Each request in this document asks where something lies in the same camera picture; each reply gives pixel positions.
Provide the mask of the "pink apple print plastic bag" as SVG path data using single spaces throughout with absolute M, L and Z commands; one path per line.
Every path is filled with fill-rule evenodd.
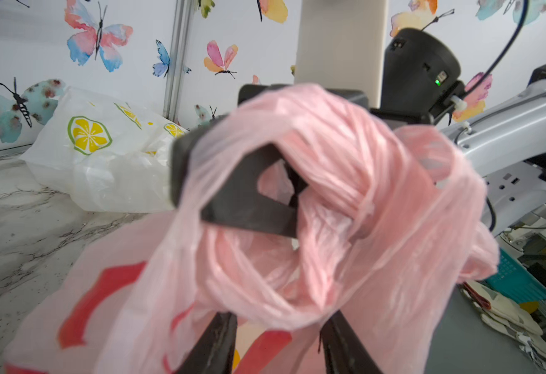
M 20 324 L 8 373 L 176 373 L 218 312 L 263 327 L 239 373 L 321 373 L 341 311 L 384 373 L 421 373 L 455 285 L 497 272 L 486 182 L 435 127 L 428 204 L 333 208 L 299 194 L 297 242 L 182 205 L 89 245 Z

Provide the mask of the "white lemon print plastic bag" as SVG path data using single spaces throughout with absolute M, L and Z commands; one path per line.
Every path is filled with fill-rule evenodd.
M 21 159 L 83 210 L 155 213 L 173 208 L 170 156 L 185 134 L 141 105 L 68 87 Z

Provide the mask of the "yellow orange fruit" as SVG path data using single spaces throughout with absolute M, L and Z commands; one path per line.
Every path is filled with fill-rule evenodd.
M 232 360 L 232 372 L 235 372 L 239 363 L 240 363 L 240 354 L 237 349 L 234 350 L 233 360 Z

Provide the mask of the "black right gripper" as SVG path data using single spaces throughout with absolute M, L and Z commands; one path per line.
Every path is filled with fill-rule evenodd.
M 175 142 L 172 201 L 203 208 L 211 224 L 295 238 L 296 208 L 258 191 L 268 168 L 284 159 L 333 208 L 428 204 L 422 149 L 431 140 L 430 126 L 395 132 L 318 85 L 269 90 Z

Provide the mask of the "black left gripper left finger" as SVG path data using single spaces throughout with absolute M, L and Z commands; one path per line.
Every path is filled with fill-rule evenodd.
M 217 313 L 177 374 L 232 374 L 235 357 L 237 317 Z

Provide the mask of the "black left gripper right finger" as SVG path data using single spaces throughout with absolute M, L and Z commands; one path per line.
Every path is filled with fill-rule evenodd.
M 319 352 L 326 374 L 382 374 L 341 311 L 321 328 Z

